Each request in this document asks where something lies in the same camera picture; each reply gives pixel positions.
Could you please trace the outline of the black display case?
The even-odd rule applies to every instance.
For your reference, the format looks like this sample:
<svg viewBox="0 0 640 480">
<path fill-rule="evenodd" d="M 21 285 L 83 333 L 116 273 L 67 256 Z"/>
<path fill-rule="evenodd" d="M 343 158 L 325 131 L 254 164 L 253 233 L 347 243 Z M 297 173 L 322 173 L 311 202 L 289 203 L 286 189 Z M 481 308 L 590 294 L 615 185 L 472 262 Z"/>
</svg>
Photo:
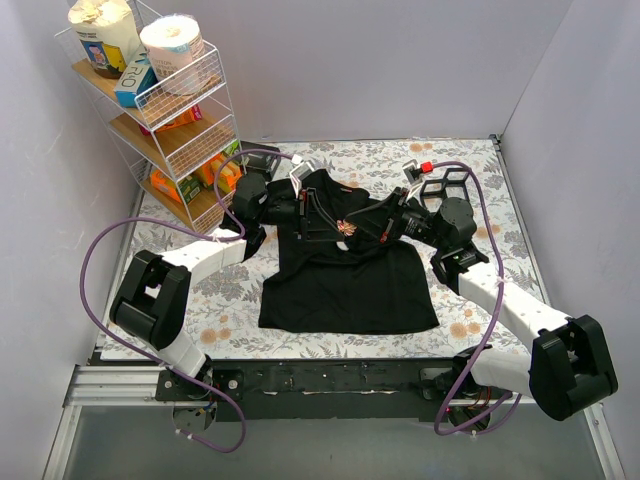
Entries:
<svg viewBox="0 0 640 480">
<path fill-rule="evenodd" d="M 442 177 L 442 198 L 461 198 L 470 201 L 467 181 L 470 173 L 461 167 L 447 168 Z"/>
<path fill-rule="evenodd" d="M 418 199 L 421 206 L 428 208 L 431 200 L 445 200 L 447 195 L 447 182 L 444 179 L 425 180 L 419 190 Z"/>
</svg>

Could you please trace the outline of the black t-shirt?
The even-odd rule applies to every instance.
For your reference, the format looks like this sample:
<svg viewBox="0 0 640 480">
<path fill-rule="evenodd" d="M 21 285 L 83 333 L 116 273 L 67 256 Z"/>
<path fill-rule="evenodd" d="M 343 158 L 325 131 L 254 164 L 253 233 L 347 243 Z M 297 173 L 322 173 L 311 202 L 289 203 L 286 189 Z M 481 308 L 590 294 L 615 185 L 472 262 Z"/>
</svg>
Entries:
<svg viewBox="0 0 640 480">
<path fill-rule="evenodd" d="M 423 261 L 404 241 L 356 231 L 340 249 L 277 228 L 279 270 L 263 283 L 258 324 L 292 333 L 400 335 L 438 327 Z"/>
</svg>

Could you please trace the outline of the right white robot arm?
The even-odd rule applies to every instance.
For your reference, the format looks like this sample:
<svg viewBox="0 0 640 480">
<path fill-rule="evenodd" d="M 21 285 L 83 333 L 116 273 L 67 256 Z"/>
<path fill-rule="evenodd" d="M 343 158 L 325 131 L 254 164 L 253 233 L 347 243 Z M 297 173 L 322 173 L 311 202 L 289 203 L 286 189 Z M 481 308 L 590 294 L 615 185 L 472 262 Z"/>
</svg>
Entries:
<svg viewBox="0 0 640 480">
<path fill-rule="evenodd" d="M 449 398 L 497 388 L 532 398 L 550 418 L 562 421 L 617 392 L 600 323 L 589 315 L 571 317 L 505 280 L 472 241 L 477 226 L 467 200 L 447 198 L 431 213 L 396 189 L 346 220 L 382 243 L 407 236 L 435 248 L 431 265 L 438 281 L 485 310 L 526 347 L 528 354 L 520 359 L 488 344 L 456 355 L 451 372 L 432 381 Z"/>
</svg>

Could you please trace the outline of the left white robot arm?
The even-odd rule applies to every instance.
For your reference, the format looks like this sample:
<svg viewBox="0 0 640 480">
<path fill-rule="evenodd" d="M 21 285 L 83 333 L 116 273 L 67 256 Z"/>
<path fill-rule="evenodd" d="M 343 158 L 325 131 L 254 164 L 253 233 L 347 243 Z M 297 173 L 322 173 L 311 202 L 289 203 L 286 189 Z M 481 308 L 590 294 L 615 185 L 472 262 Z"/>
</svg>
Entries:
<svg viewBox="0 0 640 480">
<path fill-rule="evenodd" d="M 250 258 L 263 241 L 265 225 L 290 226 L 302 241 L 341 241 L 340 222 L 322 206 L 317 190 L 303 180 L 306 164 L 287 180 L 267 183 L 260 174 L 238 180 L 228 227 L 180 249 L 134 255 L 111 306 L 110 319 L 153 352 L 160 364 L 182 371 L 178 387 L 193 400 L 205 398 L 213 386 L 203 369 L 206 355 L 183 330 L 190 288 L 213 273 Z"/>
</svg>

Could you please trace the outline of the yellow orange box bottom shelf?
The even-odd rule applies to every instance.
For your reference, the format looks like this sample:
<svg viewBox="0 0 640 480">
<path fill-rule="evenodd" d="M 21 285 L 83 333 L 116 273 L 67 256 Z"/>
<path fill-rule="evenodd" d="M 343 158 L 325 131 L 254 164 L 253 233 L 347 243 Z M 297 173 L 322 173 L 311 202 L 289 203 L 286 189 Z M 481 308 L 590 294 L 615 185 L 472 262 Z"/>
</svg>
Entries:
<svg viewBox="0 0 640 480">
<path fill-rule="evenodd" d="M 218 175 L 217 185 L 220 192 L 228 194 L 235 189 L 242 172 L 233 161 L 222 166 L 225 159 L 223 153 L 217 154 L 194 171 L 194 175 L 206 190 L 214 190 L 215 175 Z"/>
</svg>

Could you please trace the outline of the black box on table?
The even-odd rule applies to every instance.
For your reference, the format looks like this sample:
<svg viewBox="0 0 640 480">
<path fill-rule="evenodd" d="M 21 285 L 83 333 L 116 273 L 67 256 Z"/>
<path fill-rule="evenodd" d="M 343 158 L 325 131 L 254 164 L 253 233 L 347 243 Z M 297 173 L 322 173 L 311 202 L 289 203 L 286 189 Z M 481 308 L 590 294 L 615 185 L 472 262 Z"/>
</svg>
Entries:
<svg viewBox="0 0 640 480">
<path fill-rule="evenodd" d="M 266 181 L 272 181 L 280 164 L 280 149 L 274 146 L 240 142 L 241 150 L 250 153 L 241 156 L 241 170 L 244 174 L 258 173 Z"/>
</svg>

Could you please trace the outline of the green box bottom shelf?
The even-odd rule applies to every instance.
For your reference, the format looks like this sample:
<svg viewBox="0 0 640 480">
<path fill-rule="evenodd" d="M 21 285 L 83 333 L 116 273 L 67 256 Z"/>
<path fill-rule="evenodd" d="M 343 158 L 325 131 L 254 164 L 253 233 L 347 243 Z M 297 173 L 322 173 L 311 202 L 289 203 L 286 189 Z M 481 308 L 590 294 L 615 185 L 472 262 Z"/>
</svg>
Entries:
<svg viewBox="0 0 640 480">
<path fill-rule="evenodd" d="M 201 193 L 201 183 L 194 175 L 186 176 L 178 183 L 178 187 L 186 204 L 190 204 Z"/>
</svg>

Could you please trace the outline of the orange box bottom left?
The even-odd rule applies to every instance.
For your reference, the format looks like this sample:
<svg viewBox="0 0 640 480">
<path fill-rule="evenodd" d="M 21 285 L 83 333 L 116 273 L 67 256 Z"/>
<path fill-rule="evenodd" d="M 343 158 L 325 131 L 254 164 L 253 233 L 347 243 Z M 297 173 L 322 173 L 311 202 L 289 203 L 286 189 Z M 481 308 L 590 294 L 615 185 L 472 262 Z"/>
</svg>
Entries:
<svg viewBox="0 0 640 480">
<path fill-rule="evenodd" d="M 163 193 L 176 202 L 181 201 L 181 196 L 178 192 L 176 184 L 161 170 L 154 169 L 149 176 L 149 181 L 154 189 L 158 190 L 159 192 Z"/>
</svg>

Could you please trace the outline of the floral tablecloth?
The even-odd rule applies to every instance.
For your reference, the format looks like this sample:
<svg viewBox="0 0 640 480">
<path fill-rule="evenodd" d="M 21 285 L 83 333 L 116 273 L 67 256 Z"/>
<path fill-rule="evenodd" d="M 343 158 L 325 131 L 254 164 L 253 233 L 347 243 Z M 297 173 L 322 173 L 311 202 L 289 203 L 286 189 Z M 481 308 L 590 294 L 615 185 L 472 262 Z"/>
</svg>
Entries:
<svg viewBox="0 0 640 480">
<path fill-rule="evenodd" d="M 499 247 L 505 276 L 537 299 L 543 297 L 533 258 L 516 215 L 494 143 L 489 139 L 410 139 L 281 143 L 279 149 L 312 159 L 340 183 L 382 199 L 406 185 L 405 162 L 459 161 L 481 182 L 467 185 L 478 224 L 475 244 L 487 255 Z M 488 212 L 478 208 L 483 197 Z M 426 273 L 437 328 L 410 335 L 294 334 L 258 325 L 263 281 L 278 270 L 274 228 L 250 260 L 226 267 L 190 291 L 184 327 L 198 347 L 215 359 L 452 357 L 476 345 L 490 314 L 451 293 Z"/>
</svg>

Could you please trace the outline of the orange snack box middle shelf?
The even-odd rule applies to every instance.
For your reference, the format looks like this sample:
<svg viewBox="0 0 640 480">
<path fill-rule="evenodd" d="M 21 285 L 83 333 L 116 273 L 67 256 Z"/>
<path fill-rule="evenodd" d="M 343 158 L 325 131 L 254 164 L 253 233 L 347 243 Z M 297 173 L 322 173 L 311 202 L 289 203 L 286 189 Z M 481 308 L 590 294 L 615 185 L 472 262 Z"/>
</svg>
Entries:
<svg viewBox="0 0 640 480">
<path fill-rule="evenodd" d="M 195 123 L 197 121 L 200 121 L 202 118 L 203 118 L 203 115 L 202 115 L 200 106 L 196 104 L 190 109 L 176 116 L 174 119 L 168 121 L 163 125 L 160 125 L 154 130 L 154 132 L 158 133 L 158 132 L 164 132 L 167 130 L 172 130 L 184 125 Z"/>
</svg>

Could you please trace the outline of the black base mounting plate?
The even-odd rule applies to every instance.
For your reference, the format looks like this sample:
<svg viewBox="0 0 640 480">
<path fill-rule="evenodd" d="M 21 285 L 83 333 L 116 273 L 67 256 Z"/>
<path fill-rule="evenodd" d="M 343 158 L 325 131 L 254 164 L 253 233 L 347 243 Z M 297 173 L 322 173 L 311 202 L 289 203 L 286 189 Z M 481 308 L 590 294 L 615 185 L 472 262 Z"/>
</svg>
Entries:
<svg viewBox="0 0 640 480">
<path fill-rule="evenodd" d="M 435 418 L 451 358 L 213 360 L 203 381 L 248 420 Z"/>
</svg>

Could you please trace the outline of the blue and white box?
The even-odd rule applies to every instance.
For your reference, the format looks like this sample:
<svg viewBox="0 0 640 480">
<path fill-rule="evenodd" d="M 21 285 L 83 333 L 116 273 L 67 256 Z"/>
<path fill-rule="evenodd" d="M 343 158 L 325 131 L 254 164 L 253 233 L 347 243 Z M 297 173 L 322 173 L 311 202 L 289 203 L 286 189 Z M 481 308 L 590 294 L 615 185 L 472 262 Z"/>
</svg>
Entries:
<svg viewBox="0 0 640 480">
<path fill-rule="evenodd" d="M 141 45 L 119 78 L 114 94 L 121 107 L 136 108 L 135 98 L 158 82 L 148 59 L 147 50 Z"/>
</svg>

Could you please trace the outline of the wrapped toilet paper roll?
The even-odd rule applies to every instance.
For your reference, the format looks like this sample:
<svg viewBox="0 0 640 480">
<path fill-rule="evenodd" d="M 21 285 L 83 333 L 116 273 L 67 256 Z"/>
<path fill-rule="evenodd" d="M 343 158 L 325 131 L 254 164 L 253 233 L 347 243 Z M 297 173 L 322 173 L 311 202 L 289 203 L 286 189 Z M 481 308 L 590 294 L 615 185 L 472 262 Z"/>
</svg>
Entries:
<svg viewBox="0 0 640 480">
<path fill-rule="evenodd" d="M 139 34 L 158 81 L 170 94 L 190 95 L 206 84 L 196 61 L 206 53 L 198 22 L 189 15 L 160 17 Z"/>
</svg>

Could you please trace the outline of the paper-wrapped jar with label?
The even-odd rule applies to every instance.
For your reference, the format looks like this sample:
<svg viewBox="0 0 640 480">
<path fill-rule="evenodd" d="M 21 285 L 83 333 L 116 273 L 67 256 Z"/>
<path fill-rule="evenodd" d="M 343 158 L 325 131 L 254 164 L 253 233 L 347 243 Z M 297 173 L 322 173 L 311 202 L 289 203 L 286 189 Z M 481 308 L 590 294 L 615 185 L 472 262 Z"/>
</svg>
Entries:
<svg viewBox="0 0 640 480">
<path fill-rule="evenodd" d="M 68 12 L 96 73 L 119 79 L 141 45 L 133 10 L 126 1 L 76 1 Z"/>
</svg>

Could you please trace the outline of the aluminium frame rail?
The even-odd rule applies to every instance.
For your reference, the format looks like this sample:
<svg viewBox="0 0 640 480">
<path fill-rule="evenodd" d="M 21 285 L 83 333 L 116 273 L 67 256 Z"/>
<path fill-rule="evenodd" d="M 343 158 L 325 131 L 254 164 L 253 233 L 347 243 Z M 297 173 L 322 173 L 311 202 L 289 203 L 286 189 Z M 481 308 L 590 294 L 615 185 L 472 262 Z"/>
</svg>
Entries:
<svg viewBox="0 0 640 480">
<path fill-rule="evenodd" d="M 620 479 L 602 374 L 546 372 L 531 397 L 466 385 L 449 360 L 227 360 L 227 401 L 148 365 L 78 368 L 48 479 Z"/>
</svg>

